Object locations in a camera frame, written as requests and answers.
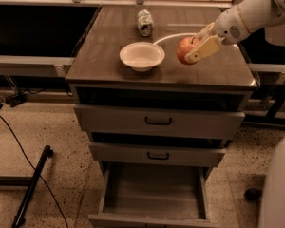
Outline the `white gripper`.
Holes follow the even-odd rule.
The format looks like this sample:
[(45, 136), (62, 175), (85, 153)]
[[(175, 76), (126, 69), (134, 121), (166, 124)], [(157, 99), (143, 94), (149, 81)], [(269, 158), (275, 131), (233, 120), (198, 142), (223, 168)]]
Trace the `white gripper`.
[(232, 6), (224, 11), (215, 23), (208, 24), (189, 40), (191, 49), (185, 54), (184, 59), (189, 64), (195, 64), (218, 52), (221, 43), (237, 44), (249, 35), (250, 31), (244, 21), (241, 6)]

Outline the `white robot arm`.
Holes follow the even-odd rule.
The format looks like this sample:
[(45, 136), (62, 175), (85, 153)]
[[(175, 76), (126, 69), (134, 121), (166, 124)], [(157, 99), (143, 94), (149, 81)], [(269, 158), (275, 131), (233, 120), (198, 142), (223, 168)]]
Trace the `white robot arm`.
[[(236, 44), (253, 32), (285, 23), (285, 0), (246, 0), (223, 12), (195, 35), (198, 44), (185, 52), (194, 64)], [(262, 192), (257, 228), (285, 228), (285, 137), (276, 146)]]

